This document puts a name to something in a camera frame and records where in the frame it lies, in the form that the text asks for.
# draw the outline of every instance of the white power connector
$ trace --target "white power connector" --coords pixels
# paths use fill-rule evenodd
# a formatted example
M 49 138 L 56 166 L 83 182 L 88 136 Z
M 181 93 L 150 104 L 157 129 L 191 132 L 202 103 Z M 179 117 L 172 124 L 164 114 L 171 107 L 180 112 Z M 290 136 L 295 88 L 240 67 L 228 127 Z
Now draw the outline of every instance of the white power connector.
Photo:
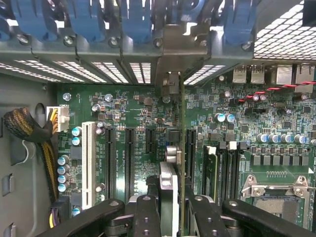
M 47 106 L 46 118 L 48 119 L 49 112 L 53 109 L 57 109 L 58 126 L 57 132 L 62 132 L 69 129 L 69 107 L 66 106 Z

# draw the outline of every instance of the green circuit board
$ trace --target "green circuit board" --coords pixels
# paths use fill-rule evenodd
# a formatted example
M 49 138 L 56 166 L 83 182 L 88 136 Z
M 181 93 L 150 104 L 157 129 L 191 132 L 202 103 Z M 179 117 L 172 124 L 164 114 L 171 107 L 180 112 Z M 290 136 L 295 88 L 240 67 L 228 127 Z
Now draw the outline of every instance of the green circuit board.
M 282 93 L 275 91 L 266 93 L 267 99 L 260 103 L 245 102 L 237 106 L 230 106 L 229 98 L 223 98 L 223 92 L 229 91 L 230 98 L 244 98 L 246 95 L 260 91 L 263 85 L 232 84 L 231 82 L 209 82 L 203 87 L 188 87 L 185 90 L 185 127 L 186 163 L 192 160 L 190 170 L 186 170 L 191 177 L 195 194 L 210 195 L 220 204 L 226 198 L 242 198 L 242 190 L 249 175 L 254 175 L 258 184 L 291 185 L 299 176 L 307 179 L 308 185 L 315 185 L 315 151 L 310 145 L 311 131 L 316 130 L 316 111 L 314 100 L 293 102 L 294 92 L 290 89 Z M 70 93 L 72 98 L 65 102 L 64 93 Z M 106 94 L 111 94 L 113 100 L 104 100 Z M 282 102 L 286 108 L 292 110 L 291 115 L 280 114 L 273 103 Z M 118 198 L 125 202 L 136 194 L 147 193 L 146 178 L 157 175 L 158 163 L 165 159 L 166 142 L 165 130 L 168 126 L 175 126 L 177 122 L 177 108 L 170 103 L 163 103 L 160 90 L 152 86 L 122 86 L 122 85 L 60 85 L 58 89 L 58 103 L 67 105 L 70 109 L 70 131 L 59 133 L 59 155 L 70 155 L 72 149 L 71 129 L 81 126 L 82 122 L 104 120 L 106 126 L 115 130 L 115 151 L 112 159 L 115 161 L 114 177 L 108 177 L 109 165 L 107 161 L 106 135 L 97 135 L 96 139 L 96 185 L 107 183 L 115 187 L 113 193 L 103 190 L 96 195 L 96 203 L 107 198 Z M 91 107 L 99 104 L 102 111 L 95 113 Z M 246 108 L 265 108 L 268 112 L 262 115 L 245 115 Z M 219 122 L 215 115 L 232 114 L 234 122 Z M 133 129 L 133 157 L 132 166 L 126 158 L 126 141 L 128 132 Z M 148 152 L 148 131 L 155 141 L 154 149 Z M 306 137 L 305 144 L 291 143 L 259 143 L 258 134 L 291 135 L 300 134 Z M 205 147 L 217 147 L 219 142 L 237 141 L 246 144 L 246 149 L 238 153 L 219 153 L 217 158 L 205 163 Z M 227 156 L 238 157 L 238 165 L 226 164 Z M 277 164 L 275 160 L 289 157 L 289 165 Z M 62 195 L 72 196 L 80 193 L 82 188 L 82 166 L 78 159 L 74 161 L 70 156 L 70 187 Z M 267 192 L 265 196 L 246 198 L 245 201 L 261 207 L 265 203 L 274 205 L 288 205 L 295 203 L 293 213 L 288 214 L 290 221 L 307 229 L 312 228 L 312 213 L 314 193 L 310 192 L 308 200 L 284 193 Z M 284 217 L 284 213 L 275 215 Z

